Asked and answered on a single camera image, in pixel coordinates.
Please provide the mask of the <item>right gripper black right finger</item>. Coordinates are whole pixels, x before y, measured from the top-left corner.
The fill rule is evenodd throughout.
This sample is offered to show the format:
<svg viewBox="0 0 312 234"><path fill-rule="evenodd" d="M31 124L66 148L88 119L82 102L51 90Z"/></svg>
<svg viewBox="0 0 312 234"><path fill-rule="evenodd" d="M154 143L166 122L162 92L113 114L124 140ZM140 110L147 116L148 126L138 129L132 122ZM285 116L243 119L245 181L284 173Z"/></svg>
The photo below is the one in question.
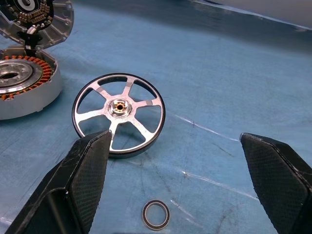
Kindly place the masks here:
<svg viewBox="0 0 312 234"><path fill-rule="evenodd" d="M279 234L312 232L312 169L286 143L242 133L254 190Z"/></svg>

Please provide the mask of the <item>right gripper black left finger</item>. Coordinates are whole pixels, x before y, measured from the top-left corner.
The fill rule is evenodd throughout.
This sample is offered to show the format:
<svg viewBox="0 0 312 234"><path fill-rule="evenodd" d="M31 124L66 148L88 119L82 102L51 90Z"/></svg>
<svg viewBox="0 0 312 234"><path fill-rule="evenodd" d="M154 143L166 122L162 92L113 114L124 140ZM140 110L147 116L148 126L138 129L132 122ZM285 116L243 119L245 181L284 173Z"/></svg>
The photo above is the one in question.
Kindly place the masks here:
<svg viewBox="0 0 312 234"><path fill-rule="evenodd" d="M42 179L8 234L87 234L101 198L112 132L78 139Z"/></svg>

